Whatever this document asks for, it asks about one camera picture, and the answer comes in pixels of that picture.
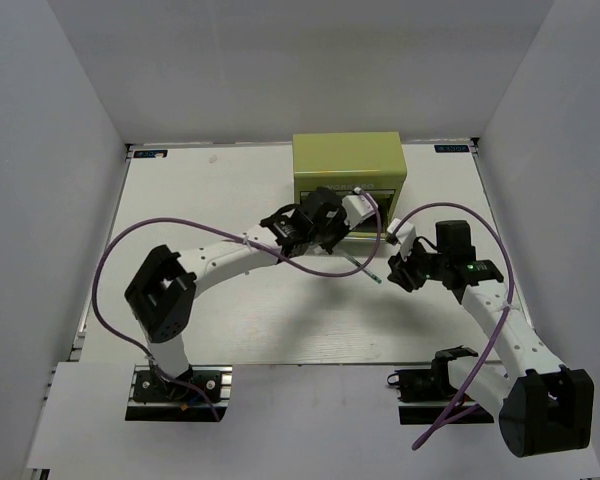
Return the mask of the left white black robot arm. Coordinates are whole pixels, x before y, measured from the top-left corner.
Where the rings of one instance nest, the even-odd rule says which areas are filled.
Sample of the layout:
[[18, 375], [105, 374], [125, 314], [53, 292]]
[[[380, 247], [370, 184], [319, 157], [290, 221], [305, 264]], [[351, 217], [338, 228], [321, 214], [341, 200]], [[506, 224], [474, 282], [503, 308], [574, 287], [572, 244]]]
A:
[[210, 288], [254, 269], [277, 265], [280, 258], [304, 255], [318, 246], [332, 252], [362, 221], [374, 215], [366, 198], [340, 196], [319, 187], [300, 204], [288, 204], [236, 241], [224, 240], [185, 252], [166, 245], [153, 248], [124, 292], [160, 372], [157, 387], [179, 399], [191, 387], [184, 350], [194, 300]]

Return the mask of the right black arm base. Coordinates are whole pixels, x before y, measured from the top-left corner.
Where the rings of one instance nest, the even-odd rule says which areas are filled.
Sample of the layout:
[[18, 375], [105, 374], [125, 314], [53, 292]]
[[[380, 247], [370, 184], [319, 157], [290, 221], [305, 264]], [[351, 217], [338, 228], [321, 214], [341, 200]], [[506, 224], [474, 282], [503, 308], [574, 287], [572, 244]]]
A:
[[[400, 369], [389, 374], [387, 386], [397, 391], [399, 423], [404, 426], [430, 426], [454, 396], [442, 393], [429, 369]], [[493, 417], [465, 396], [452, 409], [447, 422], [454, 425], [493, 424]]]

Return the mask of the green metal drawer toolbox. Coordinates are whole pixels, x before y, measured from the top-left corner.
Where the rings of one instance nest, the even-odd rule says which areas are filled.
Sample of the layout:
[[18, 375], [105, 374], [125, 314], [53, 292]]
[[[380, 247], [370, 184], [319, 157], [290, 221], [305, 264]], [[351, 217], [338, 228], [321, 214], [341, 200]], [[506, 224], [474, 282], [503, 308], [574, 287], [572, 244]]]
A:
[[360, 187], [378, 205], [382, 227], [388, 226], [407, 178], [397, 132], [296, 134], [292, 152], [295, 202], [317, 187], [341, 197]]

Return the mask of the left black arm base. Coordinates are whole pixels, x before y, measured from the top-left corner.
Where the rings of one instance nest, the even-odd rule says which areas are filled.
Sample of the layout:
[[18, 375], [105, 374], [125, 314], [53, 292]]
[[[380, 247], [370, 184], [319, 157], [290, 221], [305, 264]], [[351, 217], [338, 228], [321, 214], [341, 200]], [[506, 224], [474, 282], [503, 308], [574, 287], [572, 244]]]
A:
[[214, 423], [223, 419], [231, 394], [230, 366], [193, 366], [182, 381], [194, 384], [213, 404], [185, 386], [160, 378], [149, 366], [137, 366], [132, 376], [126, 421]]

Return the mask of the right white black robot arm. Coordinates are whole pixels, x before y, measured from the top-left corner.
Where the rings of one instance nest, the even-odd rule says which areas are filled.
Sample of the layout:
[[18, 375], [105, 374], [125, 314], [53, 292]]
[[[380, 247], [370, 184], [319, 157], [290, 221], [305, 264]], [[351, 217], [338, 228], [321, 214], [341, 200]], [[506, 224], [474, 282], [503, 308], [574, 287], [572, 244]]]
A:
[[414, 225], [394, 219], [387, 240], [398, 246], [389, 260], [389, 281], [408, 292], [440, 282], [493, 341], [501, 369], [478, 363], [479, 355], [459, 346], [435, 353], [426, 370], [398, 374], [405, 403], [470, 399], [496, 422], [517, 457], [588, 447], [594, 384], [583, 369], [572, 370], [544, 344], [508, 298], [504, 277], [490, 260], [476, 256], [463, 220], [436, 224], [430, 249]]

